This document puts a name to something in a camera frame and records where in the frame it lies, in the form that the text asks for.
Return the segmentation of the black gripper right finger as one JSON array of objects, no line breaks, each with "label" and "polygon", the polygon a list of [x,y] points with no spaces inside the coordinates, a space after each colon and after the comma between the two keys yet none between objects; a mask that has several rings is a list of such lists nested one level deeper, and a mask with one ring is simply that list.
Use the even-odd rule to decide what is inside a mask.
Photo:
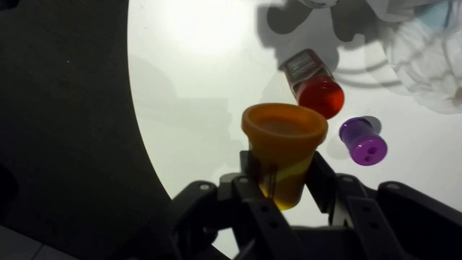
[{"label": "black gripper right finger", "polygon": [[306,187],[327,216],[304,235],[314,260],[462,260],[462,213],[405,184],[371,190],[314,154]]}]

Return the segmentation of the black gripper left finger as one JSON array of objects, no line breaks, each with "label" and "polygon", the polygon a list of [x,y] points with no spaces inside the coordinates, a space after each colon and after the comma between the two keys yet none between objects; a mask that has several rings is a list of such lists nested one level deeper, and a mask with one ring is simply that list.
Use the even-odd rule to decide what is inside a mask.
[{"label": "black gripper left finger", "polygon": [[193,181],[114,253],[114,260],[284,260],[287,223],[255,185],[257,159],[218,185]]}]

